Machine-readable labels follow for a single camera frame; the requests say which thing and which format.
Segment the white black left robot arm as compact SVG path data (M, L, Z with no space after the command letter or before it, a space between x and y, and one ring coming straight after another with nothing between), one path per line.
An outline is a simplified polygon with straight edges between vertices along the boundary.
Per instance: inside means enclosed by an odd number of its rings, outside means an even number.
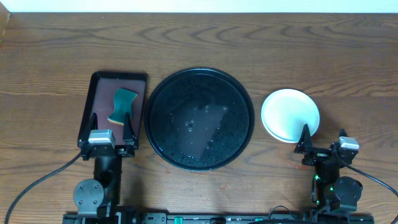
M98 128L96 113L91 115L79 134L81 158L95 161L93 178L85 179L75 187L73 200L78 211L75 216L64 216L64 223L139 222L139 215L134 208L119 204L122 161L125 157L133 157L138 147L128 113L123 121L123 145L116 144L112 130Z

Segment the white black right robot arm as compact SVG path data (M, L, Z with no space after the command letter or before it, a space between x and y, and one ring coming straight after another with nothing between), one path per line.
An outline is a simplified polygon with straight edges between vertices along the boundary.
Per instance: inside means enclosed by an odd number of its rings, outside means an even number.
M350 165L358 152L357 140L343 129L338 140L324 149L313 146L308 125L303 126L294 153L303 155L303 165L315 168L311 200L317 207L308 214L313 220L317 221L322 213L348 216L357 210L363 185L351 177L341 176L340 169Z

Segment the green yellow sponge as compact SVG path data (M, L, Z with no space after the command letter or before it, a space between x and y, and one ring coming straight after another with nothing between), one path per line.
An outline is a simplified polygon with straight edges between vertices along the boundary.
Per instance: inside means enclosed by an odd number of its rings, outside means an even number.
M118 88L113 98L114 110L108 116L108 121L123 125L126 113L129 113L131 119L133 114L132 104L137 96L138 94L131 90Z

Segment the mint plate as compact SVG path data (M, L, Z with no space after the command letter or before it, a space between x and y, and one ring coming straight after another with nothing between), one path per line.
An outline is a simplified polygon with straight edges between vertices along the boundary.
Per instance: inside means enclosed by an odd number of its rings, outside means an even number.
M281 138L280 136L274 134L268 126L264 125L264 128L273 138L277 139L278 141L289 143L289 144L293 144L293 143L298 143L299 142L299 138L300 138L301 134L298 134L298 137L295 138L295 139L285 139L285 138Z
M281 89L264 100L261 121L281 138L295 139L302 133L305 124L308 124L311 135L316 133L320 125L320 112L304 92Z

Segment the round black tray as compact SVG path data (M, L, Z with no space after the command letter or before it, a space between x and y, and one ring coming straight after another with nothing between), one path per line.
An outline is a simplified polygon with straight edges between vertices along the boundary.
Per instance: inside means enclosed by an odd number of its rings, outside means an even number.
M254 131L254 107L245 87L214 68L173 73L150 94L144 115L149 143L180 169L226 166L245 150Z

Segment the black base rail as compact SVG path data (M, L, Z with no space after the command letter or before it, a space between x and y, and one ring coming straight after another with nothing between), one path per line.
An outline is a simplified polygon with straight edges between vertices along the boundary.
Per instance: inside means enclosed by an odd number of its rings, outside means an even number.
M80 217L77 214L64 214L62 223L115 223L115 224L245 224L245 223L344 223L344 224L374 224L370 215L342 215L335 213L319 213L316 218L307 213L277 213L257 215L230 214L184 214L138 212L130 207L121 207L113 218Z

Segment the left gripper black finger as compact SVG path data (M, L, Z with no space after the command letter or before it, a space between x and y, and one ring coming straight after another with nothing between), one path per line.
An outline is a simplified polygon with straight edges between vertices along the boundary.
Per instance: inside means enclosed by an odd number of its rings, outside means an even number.
M137 142L136 135L131 126L129 113L126 113L125 117L124 117L123 141L124 142Z
M80 133L80 142L88 142L91 131L96 129L98 129L98 119L96 113L93 113L90 117L88 124Z

